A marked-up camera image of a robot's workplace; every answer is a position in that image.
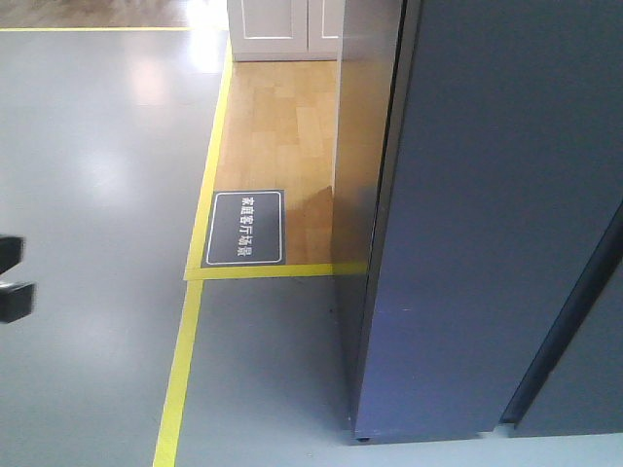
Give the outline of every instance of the white cupboard door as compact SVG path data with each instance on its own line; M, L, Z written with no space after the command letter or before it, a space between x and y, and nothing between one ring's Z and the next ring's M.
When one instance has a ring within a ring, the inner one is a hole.
M337 58L344 25L344 0L309 0L309 50Z
M308 0L228 0L236 60L288 59L308 51Z

